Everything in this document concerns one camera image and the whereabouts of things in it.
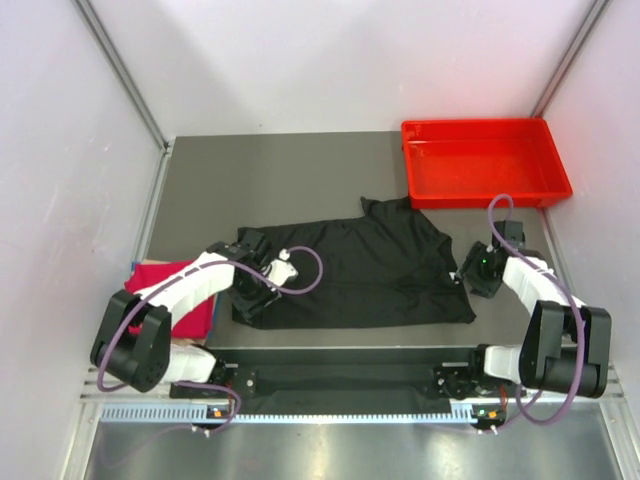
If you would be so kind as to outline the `black t shirt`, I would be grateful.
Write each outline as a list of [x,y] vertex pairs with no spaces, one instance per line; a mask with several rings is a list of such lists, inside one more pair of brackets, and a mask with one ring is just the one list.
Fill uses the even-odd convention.
[[292,289],[252,325],[261,330],[360,329],[469,324],[475,314],[451,237],[408,199],[362,199],[358,218],[260,228],[271,246],[291,252]]

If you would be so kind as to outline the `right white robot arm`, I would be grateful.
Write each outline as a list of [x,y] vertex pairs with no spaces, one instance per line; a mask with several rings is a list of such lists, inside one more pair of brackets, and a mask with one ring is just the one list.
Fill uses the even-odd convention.
[[568,394],[575,376],[577,396],[598,398],[604,393],[611,316],[563,291],[544,258],[525,248],[521,222],[495,221],[491,243],[474,243],[456,278],[484,298],[494,297],[506,286],[530,315],[521,345],[475,349],[466,372],[474,393],[490,395],[507,381]]

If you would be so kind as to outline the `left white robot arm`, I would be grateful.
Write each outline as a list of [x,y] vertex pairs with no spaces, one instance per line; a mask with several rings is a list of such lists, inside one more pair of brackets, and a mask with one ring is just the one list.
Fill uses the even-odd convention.
[[253,302],[258,309],[273,303],[297,276],[290,259],[287,250],[262,253],[255,246],[216,242],[155,284],[114,293],[90,354],[99,391],[130,387],[147,393],[161,383],[186,382],[205,396],[220,394],[226,387],[225,370],[203,348],[175,344],[175,327],[225,291],[249,308]]

